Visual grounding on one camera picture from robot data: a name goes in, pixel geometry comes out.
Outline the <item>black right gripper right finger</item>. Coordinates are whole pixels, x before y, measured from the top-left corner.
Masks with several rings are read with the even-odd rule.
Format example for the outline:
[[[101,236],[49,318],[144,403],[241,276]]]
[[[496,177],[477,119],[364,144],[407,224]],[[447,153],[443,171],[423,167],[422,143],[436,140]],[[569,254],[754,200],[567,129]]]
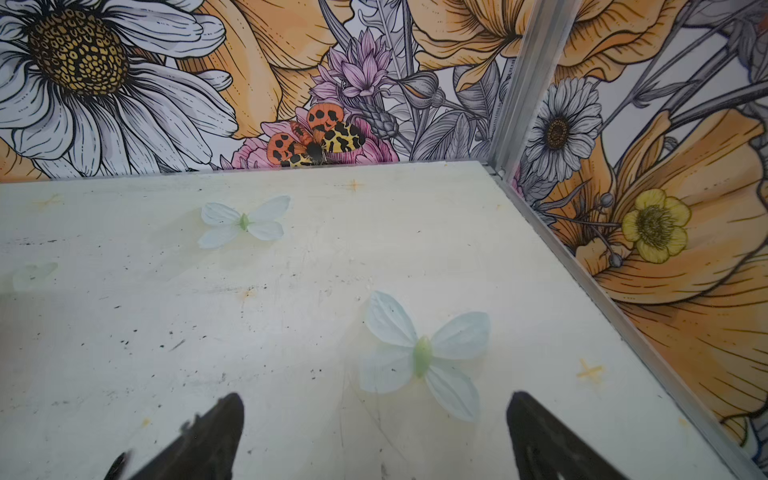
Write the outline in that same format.
[[[506,423],[521,479],[626,479],[525,391],[513,393],[506,410]]]

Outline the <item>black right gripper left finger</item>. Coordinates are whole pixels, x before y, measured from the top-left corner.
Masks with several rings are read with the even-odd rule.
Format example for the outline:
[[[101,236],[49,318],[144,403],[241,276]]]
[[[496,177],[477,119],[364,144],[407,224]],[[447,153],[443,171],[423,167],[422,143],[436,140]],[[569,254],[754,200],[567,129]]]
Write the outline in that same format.
[[[204,415],[182,425],[177,439],[145,464],[134,479],[231,479],[244,429],[241,397],[230,393]]]

